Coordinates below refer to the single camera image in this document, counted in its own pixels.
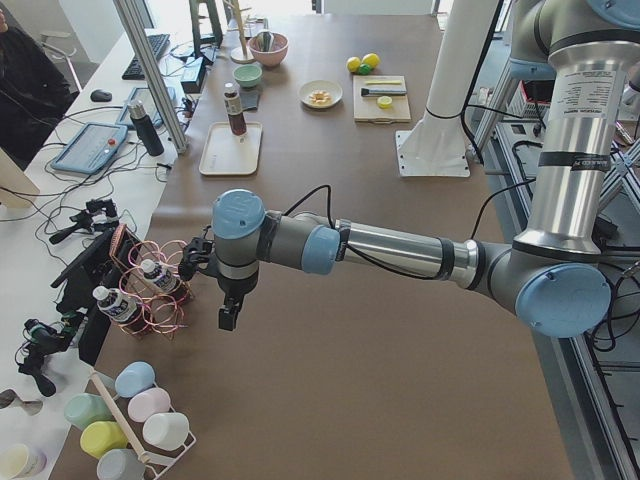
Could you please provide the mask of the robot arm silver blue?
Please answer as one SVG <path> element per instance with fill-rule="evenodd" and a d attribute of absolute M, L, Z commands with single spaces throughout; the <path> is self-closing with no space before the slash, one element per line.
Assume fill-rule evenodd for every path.
<path fill-rule="evenodd" d="M 639 60 L 635 1 L 521 1 L 511 50 L 517 72 L 549 65 L 555 77 L 526 229 L 510 244 L 456 243 L 332 220 L 268 211 L 236 189 L 213 207 L 207 271 L 224 293 L 218 314 L 233 330 L 263 262 L 327 274 L 363 260 L 420 280 L 450 280 L 557 338 L 598 325 L 615 294 L 592 239 L 624 82 Z"/>

